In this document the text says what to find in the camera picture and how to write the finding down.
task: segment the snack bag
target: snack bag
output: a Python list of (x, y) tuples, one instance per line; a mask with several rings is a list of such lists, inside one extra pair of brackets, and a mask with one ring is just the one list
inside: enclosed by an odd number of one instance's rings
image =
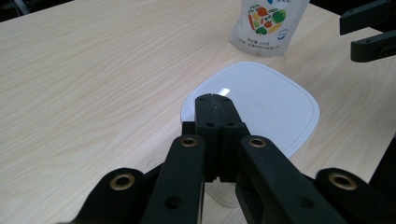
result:
[(309, 0), (242, 0), (230, 42), (246, 53), (285, 54)]

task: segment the table surface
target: table surface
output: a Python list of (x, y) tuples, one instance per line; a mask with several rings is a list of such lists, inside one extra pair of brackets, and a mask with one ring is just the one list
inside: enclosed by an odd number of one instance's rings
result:
[[(0, 23), (0, 222), (70, 221), (108, 172), (147, 172), (180, 135), (187, 95), (252, 61), (307, 89), (317, 128), (291, 158), (304, 174), (369, 180), (396, 127), (396, 58), (349, 59), (338, 16), (308, 6), (284, 56), (235, 49), (240, 1), (73, 1)], [(205, 195), (204, 223), (245, 223)]]

